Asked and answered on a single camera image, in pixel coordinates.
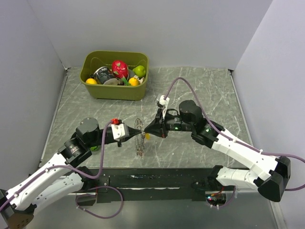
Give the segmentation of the silver key yellow tag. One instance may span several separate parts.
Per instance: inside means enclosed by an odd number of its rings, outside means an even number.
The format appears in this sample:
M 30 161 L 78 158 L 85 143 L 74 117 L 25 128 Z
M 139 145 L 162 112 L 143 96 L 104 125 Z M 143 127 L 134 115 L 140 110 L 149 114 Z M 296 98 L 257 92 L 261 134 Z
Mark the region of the silver key yellow tag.
M 144 133 L 143 139 L 149 140 L 150 139 L 150 134 L 149 133 Z

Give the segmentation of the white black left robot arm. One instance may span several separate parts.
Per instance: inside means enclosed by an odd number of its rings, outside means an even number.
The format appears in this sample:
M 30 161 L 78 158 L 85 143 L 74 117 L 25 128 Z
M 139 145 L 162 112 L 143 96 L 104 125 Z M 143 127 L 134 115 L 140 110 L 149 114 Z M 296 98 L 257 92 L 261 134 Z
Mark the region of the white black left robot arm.
M 52 158 L 20 184 L 0 191 L 0 214 L 10 229 L 22 229 L 34 214 L 63 196 L 94 187 L 98 174 L 87 173 L 79 167 L 92 155 L 91 148 L 123 142 L 141 134 L 119 119 L 112 119 L 103 129 L 95 118 L 85 118 L 76 128 L 72 138 L 59 148 Z

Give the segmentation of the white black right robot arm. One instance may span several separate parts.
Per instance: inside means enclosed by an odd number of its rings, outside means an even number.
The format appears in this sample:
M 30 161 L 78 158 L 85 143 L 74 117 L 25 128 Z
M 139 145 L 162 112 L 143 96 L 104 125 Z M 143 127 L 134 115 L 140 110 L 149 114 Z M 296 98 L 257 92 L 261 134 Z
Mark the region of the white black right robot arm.
M 155 119 L 145 127 L 145 133 L 166 138 L 169 131 L 190 132 L 195 142 L 221 152 L 246 167 L 243 170 L 215 166 L 208 178 L 211 189 L 234 186 L 256 190 L 273 202 L 282 199 L 291 175 L 288 157 L 267 156 L 254 151 L 223 126 L 214 121 L 208 122 L 193 100 L 181 102 L 176 115 L 172 115 L 171 111 L 159 107 Z

